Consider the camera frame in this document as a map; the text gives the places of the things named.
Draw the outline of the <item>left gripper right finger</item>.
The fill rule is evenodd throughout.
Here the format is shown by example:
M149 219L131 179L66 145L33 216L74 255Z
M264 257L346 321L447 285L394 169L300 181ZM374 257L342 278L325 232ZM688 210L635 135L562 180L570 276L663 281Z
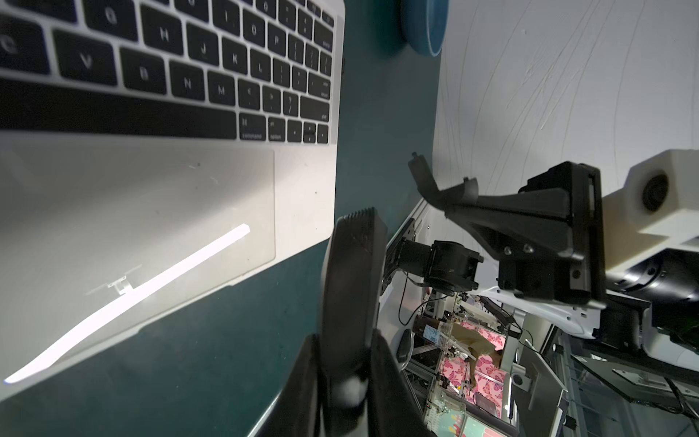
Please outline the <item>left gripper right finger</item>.
M368 428L369 436L433 436L378 330L371 341Z

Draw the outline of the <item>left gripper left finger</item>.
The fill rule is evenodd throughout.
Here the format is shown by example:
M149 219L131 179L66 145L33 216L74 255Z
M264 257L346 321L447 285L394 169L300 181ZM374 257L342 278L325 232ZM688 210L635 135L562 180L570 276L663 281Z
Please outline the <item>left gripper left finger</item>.
M291 374L257 436L318 436L320 432L318 336L303 342Z

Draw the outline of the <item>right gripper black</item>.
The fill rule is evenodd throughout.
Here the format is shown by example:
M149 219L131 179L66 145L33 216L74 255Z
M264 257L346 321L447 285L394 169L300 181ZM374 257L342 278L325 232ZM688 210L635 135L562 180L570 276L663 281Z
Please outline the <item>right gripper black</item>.
M566 161L517 194L482 196L475 178L440 189L422 155L408 167L422 198L500 262L501 290L530 302L606 304L599 169Z

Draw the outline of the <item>black wireless mouse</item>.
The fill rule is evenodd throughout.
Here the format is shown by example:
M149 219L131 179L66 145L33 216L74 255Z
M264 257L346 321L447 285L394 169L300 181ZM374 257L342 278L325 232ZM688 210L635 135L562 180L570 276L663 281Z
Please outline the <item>black wireless mouse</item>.
M329 436L350 432L363 415L386 245L387 228L369 208L340 218L327 247L318 327Z

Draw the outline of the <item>silver laptop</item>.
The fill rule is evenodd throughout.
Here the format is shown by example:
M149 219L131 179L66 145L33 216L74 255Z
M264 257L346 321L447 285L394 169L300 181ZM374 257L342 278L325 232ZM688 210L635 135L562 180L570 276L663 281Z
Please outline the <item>silver laptop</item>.
M343 1L1 5L1 397L326 240Z

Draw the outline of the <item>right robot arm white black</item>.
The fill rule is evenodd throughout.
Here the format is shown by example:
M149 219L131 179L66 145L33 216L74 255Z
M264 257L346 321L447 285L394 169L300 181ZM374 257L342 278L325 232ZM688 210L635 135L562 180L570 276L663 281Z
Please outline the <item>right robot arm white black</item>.
M440 189L421 155L422 198L479 244L391 244L403 271L448 296L473 294L547 320L591 354L698 382L698 154L671 149L602 193L599 169L566 161L515 194L485 196L466 178Z

